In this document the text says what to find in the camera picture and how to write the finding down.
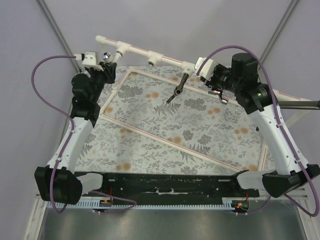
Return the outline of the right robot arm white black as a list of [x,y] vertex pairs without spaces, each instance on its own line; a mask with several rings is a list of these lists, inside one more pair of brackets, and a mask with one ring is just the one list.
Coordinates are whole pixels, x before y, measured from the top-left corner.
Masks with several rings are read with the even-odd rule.
[[261,173],[244,172],[237,175],[242,189],[266,190],[278,198],[314,179],[320,174],[317,164],[310,164],[300,152],[282,118],[278,100],[272,96],[269,86],[258,81],[258,61],[249,53],[232,56],[231,66],[223,66],[211,59],[199,59],[203,64],[197,75],[222,96],[232,92],[237,103],[254,121],[272,155],[275,169]]

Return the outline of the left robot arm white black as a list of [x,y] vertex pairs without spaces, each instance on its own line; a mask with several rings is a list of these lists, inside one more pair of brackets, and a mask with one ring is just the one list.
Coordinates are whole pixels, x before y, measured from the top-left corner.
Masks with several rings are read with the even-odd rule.
[[102,186],[99,173],[75,175],[75,167],[87,136],[100,115],[98,99],[106,84],[114,84],[117,64],[100,62],[97,69],[86,68],[85,73],[71,80],[72,109],[67,115],[69,126],[62,143],[45,167],[37,167],[34,178],[44,201],[75,205],[83,194]]

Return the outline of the white pipe frame red stripe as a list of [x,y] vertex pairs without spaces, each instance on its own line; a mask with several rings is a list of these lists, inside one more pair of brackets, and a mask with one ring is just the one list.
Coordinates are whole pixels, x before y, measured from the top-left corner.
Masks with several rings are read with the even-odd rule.
[[[148,59],[150,66],[166,63],[180,67],[184,73],[195,74],[196,63],[171,59],[161,53],[137,48],[122,41],[110,40],[101,35],[97,35],[95,40],[101,47],[104,45],[116,47],[116,52],[144,56]],[[290,175],[291,172],[304,171],[309,162],[300,152],[282,118],[279,101],[271,83],[262,84],[258,81],[259,69],[262,70],[266,79],[269,77],[265,68],[248,49],[241,46],[237,46],[236,49],[242,52],[235,54],[231,60],[231,76],[234,83],[233,91],[230,92],[234,94],[236,102],[257,124],[273,156],[277,173]],[[212,60],[215,54],[223,50],[224,48],[221,47],[205,57],[198,73],[209,59]]]

